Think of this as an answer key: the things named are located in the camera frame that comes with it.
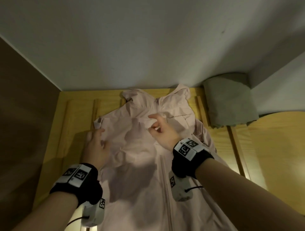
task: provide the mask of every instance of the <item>finger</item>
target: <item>finger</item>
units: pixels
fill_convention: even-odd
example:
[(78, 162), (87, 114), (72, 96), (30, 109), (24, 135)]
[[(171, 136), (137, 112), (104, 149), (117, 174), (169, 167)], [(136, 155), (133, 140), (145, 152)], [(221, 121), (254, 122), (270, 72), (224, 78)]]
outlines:
[(104, 142), (104, 150), (108, 152), (110, 151), (110, 142), (107, 140)]
[(86, 135), (86, 144), (92, 140), (92, 131), (88, 132)]
[(95, 140), (97, 142), (100, 142), (101, 141), (102, 132), (104, 132), (104, 131), (105, 131), (105, 129), (103, 129), (103, 128), (95, 130), (93, 132), (93, 140)]
[(152, 128), (157, 128), (157, 127), (160, 127), (160, 124), (159, 122), (154, 122), (153, 125), (151, 125)]
[(156, 138), (159, 135), (159, 133), (155, 129), (151, 128), (151, 127), (148, 128), (147, 130), (152, 135), (152, 137), (154, 137), (154, 138)]
[(163, 118), (159, 113), (157, 114), (151, 114), (148, 116), (150, 119), (156, 119), (159, 122), (160, 127), (163, 127), (166, 125), (166, 120)]

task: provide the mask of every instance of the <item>white wall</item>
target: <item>white wall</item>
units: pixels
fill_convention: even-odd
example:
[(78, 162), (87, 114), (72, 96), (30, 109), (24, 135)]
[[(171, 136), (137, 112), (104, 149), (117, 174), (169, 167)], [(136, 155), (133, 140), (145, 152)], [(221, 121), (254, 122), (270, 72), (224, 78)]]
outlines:
[(62, 90), (198, 85), (303, 30), (301, 0), (2, 0), (0, 34)]
[(251, 91), (260, 115), (305, 111), (305, 52)]

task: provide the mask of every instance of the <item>wrist tracker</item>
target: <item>wrist tracker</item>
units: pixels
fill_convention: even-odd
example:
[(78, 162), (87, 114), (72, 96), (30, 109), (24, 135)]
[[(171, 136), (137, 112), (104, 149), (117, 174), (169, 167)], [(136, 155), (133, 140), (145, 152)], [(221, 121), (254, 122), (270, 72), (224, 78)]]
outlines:
[(214, 159), (204, 144), (186, 138), (173, 148), (172, 171), (179, 178), (190, 176), (196, 179), (195, 170), (208, 158)]
[(77, 207), (86, 201), (97, 204), (103, 195), (97, 176), (98, 170), (91, 164), (72, 165), (54, 183), (50, 194), (57, 191), (74, 194), (78, 199)]

